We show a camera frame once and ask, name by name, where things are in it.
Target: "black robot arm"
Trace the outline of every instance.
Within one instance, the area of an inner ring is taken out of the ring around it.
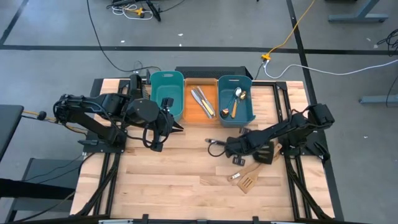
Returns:
[[[164,98],[162,108],[159,108],[156,102],[145,96],[141,78],[131,75],[127,94],[108,93],[97,97],[65,94],[54,104],[53,113],[59,123],[78,123],[97,134],[99,141],[109,146],[122,146],[126,138],[140,139],[145,147],[160,152],[169,134],[182,131],[183,128],[169,113],[173,99]],[[86,113],[98,114],[108,120],[111,126],[102,125]],[[142,138],[128,135],[125,131],[128,126],[144,128]],[[154,132],[153,141],[146,140],[148,129]],[[160,141],[161,136],[165,136],[163,141]],[[83,141],[83,143],[98,144],[98,141]]]

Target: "knife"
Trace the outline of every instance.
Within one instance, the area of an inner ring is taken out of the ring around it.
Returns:
[[[198,93],[195,90],[191,90],[192,96],[193,98],[199,103],[199,105],[203,108],[203,110],[205,111],[206,115],[208,118],[211,119],[211,115],[209,114],[209,112],[206,110],[205,105],[203,105],[203,103],[200,100],[200,97],[198,96]]]
[[[198,89],[198,92],[199,92],[200,96],[206,102],[206,103],[204,103],[204,105],[205,105],[206,109],[209,111],[209,114],[212,115],[212,116],[213,115],[215,116],[214,108],[212,107],[211,103],[207,100],[207,98],[206,98],[205,94],[203,93],[203,91],[201,90],[200,86],[197,86],[197,89]]]

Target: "wooden spatula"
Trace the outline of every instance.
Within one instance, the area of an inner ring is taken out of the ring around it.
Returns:
[[[258,163],[258,162],[253,162],[252,164],[248,165],[247,167],[241,169],[239,172],[237,172],[237,173],[235,173],[235,174],[229,176],[229,177],[227,178],[227,180],[228,180],[229,182],[231,182],[231,181],[234,180],[234,179],[237,179],[237,178],[239,178],[239,177],[243,177],[244,175],[246,175],[246,174],[248,174],[249,172],[252,172],[252,171],[255,170],[256,168],[258,168],[259,165],[260,165],[260,163]]]
[[[242,179],[238,182],[237,186],[247,194],[256,184],[257,178],[260,174],[262,168],[264,168],[266,164],[260,164],[255,170],[246,174]]]
[[[277,144],[276,147],[274,148],[274,159],[278,160],[279,158],[279,151],[282,149],[281,144]],[[259,177],[260,171],[266,164],[260,164],[259,167],[257,167],[255,170],[252,172],[246,174],[242,179],[238,182],[238,187],[245,193],[247,194],[256,184],[257,178]]]

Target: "spoon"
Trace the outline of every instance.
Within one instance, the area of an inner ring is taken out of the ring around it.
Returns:
[[[234,107],[232,109],[232,114],[231,117],[232,119],[235,118],[236,116],[236,107],[238,106],[238,99],[241,98],[242,94],[244,93],[243,99],[246,97],[246,91],[242,91],[242,89],[239,88],[239,91],[235,91],[235,103],[234,103]]]
[[[226,118],[229,115],[229,106],[231,106],[232,101],[236,98],[239,97],[242,93],[242,89],[240,87],[236,87],[234,90],[234,94],[231,97],[231,100],[228,103],[228,106],[224,109],[221,110],[221,117]]]

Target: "yellow cord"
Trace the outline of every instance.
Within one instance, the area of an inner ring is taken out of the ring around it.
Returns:
[[[296,30],[297,26],[299,25],[300,21],[304,18],[304,16],[306,15],[306,13],[311,9],[313,3],[315,2],[315,0],[312,1],[311,5],[307,8],[307,10],[304,12],[304,14],[300,17],[300,19],[297,21],[296,25],[293,27],[293,30],[290,32],[290,34],[287,36],[285,42],[283,42],[282,44],[274,47],[273,49],[271,49],[267,54],[265,55],[261,55],[261,58],[263,60],[271,60],[271,52],[273,52],[275,49],[278,49],[279,47],[285,45],[287,43],[287,41],[290,39],[290,37],[292,36],[292,34],[294,33],[294,31]]]
[[[31,114],[31,115],[36,115],[36,116],[39,115],[39,113],[37,113],[37,112],[34,112],[34,111],[27,111],[27,110],[24,110],[24,113],[26,113],[26,114]],[[47,116],[46,116],[46,117],[45,117],[45,120],[54,123],[57,119],[51,118],[51,117],[47,117]],[[70,128],[70,129],[72,129],[72,130],[74,130],[74,131],[76,131],[77,133],[86,134],[86,133],[83,131],[83,129],[81,129],[81,128],[73,127],[73,126],[69,126],[69,125],[67,125],[67,127]]]

